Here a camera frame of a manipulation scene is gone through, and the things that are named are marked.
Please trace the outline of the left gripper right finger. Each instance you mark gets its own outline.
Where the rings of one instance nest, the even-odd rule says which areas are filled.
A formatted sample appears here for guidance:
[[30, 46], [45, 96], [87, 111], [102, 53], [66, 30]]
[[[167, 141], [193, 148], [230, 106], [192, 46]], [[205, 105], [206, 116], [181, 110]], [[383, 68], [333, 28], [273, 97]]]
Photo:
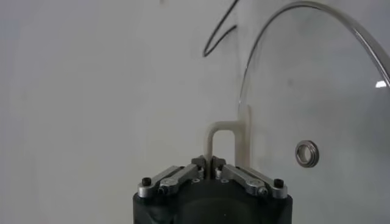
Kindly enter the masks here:
[[278, 200], [288, 197], [288, 188], [283, 180], [269, 178], [250, 167], [227, 164], [225, 159], [216, 156], [211, 159], [211, 174], [214, 179], [223, 183], [226, 181], [238, 183], [252, 196], [272, 197]]

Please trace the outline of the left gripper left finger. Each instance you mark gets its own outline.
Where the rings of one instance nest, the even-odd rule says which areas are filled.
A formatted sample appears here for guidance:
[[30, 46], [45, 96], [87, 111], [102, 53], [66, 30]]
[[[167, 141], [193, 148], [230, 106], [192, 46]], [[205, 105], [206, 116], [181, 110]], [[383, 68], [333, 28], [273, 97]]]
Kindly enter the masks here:
[[154, 177], [144, 177], [137, 186], [139, 198], [153, 198], [158, 194], [174, 195], [184, 184], [200, 183], [210, 176], [210, 159], [193, 158], [186, 166], [170, 166]]

